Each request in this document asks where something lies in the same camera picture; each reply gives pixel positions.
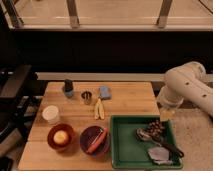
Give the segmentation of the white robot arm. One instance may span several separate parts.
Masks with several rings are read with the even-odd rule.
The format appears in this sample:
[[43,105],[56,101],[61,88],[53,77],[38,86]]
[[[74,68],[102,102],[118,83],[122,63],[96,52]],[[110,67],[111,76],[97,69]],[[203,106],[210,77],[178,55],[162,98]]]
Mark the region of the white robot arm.
[[196,61],[169,69],[157,101],[166,109],[178,108],[185,99],[213,118],[213,88],[203,82],[205,67]]

